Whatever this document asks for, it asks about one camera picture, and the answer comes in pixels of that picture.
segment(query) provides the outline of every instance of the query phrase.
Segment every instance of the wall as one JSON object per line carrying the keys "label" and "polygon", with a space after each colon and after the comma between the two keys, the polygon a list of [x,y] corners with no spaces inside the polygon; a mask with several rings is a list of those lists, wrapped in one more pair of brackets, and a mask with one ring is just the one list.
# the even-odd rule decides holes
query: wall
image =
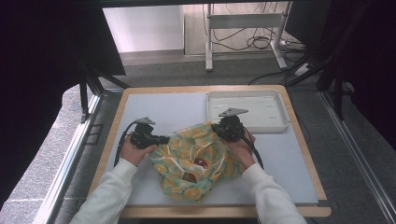
{"label": "wall", "polygon": [[182,6],[114,7],[104,13],[119,53],[184,49]]}

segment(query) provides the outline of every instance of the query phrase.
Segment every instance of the bag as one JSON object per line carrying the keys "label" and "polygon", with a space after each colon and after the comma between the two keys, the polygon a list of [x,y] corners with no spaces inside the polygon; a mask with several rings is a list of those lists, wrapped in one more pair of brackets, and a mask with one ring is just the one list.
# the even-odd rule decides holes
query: bag
{"label": "bag", "polygon": [[212,131],[211,122],[170,135],[168,145],[150,153],[160,174],[163,193],[182,201],[201,202],[217,185],[245,170],[227,145]]}

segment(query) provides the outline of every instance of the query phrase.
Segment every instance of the wooden frame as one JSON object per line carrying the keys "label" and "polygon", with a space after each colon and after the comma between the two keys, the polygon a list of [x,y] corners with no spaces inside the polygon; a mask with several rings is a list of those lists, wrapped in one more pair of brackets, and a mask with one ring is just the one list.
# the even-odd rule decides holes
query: wooden frame
{"label": "wooden frame", "polygon": [[[106,163],[111,152],[111,148],[116,141],[115,136],[119,129],[120,120],[125,108],[125,103],[130,94],[152,94],[152,93],[178,93],[178,92],[210,92],[210,91],[255,91],[273,89],[281,93],[283,102],[288,111],[290,122],[297,137],[300,149],[302,151],[304,161],[306,163],[308,172],[314,184],[314,188],[318,195],[319,204],[316,205],[297,205],[300,213],[304,217],[327,217],[332,212],[330,206],[326,203],[327,197],[318,177],[315,164],[311,158],[308,146],[304,140],[298,120],[294,114],[290,98],[286,89],[280,85],[255,85],[255,86],[192,86],[192,87],[155,87],[155,88],[130,88],[125,90],[120,100],[120,105],[116,116],[113,120],[110,133],[108,135],[105,149],[103,151],[101,160],[96,170],[95,177],[92,181],[90,193],[97,187],[100,177],[106,169]],[[203,217],[218,217],[218,218],[246,218],[257,217],[255,206],[136,206],[127,205],[121,213],[122,217],[133,218],[156,218],[156,217],[183,217],[183,218],[203,218]]]}

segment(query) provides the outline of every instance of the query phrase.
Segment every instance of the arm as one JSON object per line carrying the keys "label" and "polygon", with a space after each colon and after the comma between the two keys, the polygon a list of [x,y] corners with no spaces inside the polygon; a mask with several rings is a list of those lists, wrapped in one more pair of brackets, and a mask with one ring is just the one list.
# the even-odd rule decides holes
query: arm
{"label": "arm", "polygon": [[[255,141],[255,137],[249,133],[246,133],[246,138],[253,143]],[[246,169],[242,177],[251,187],[250,195],[255,199],[261,223],[306,223],[289,194],[253,160],[251,149],[243,140],[224,143]]]}
{"label": "arm", "polygon": [[150,146],[138,149],[130,143],[130,136],[125,138],[119,163],[111,172],[102,176],[98,187],[70,223],[117,223],[120,212],[131,195],[131,181],[137,171],[137,165],[155,148],[156,146]]}

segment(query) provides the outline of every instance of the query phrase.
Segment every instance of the white plastic tray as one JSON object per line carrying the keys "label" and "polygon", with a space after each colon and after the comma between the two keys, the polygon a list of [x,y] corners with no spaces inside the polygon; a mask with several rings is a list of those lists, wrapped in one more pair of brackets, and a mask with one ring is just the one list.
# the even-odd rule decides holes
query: white plastic tray
{"label": "white plastic tray", "polygon": [[248,110],[238,117],[252,133],[282,133],[290,119],[282,96],[276,90],[211,91],[207,94],[207,115],[218,123],[219,114],[229,108]]}

